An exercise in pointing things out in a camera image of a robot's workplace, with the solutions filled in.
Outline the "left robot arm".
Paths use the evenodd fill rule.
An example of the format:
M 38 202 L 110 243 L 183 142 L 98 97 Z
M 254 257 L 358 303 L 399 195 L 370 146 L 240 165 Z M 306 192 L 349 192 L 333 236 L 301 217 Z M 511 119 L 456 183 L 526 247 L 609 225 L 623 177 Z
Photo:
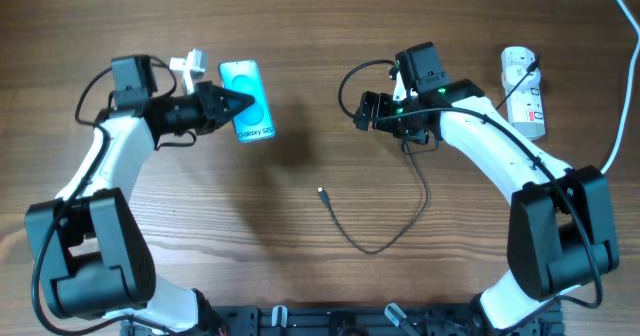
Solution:
M 129 206 L 147 158 L 163 136 L 210 134 L 255 103 L 246 93 L 203 81 L 194 57 L 166 64 L 173 84 L 160 93 L 151 55 L 112 60 L 115 87 L 90 127 L 93 143 L 72 180 L 50 201 L 30 206 L 25 228 L 34 257 L 31 302 L 40 324 L 87 321 L 89 332 L 121 324 L 128 333 L 226 335 L 203 294 L 158 276 Z

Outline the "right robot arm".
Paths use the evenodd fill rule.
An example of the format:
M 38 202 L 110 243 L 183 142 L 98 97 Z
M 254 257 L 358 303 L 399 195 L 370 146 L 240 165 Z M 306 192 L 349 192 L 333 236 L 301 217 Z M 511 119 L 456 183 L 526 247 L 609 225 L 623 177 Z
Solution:
M 392 93 L 366 91 L 350 117 L 404 145 L 444 141 L 466 155 L 510 206 L 508 271 L 471 304 L 467 333 L 509 335 L 561 302 L 595 309 L 620 262 L 610 188 L 594 166 L 547 154 L 510 125 L 469 79 L 450 80 L 433 43 L 388 61 Z

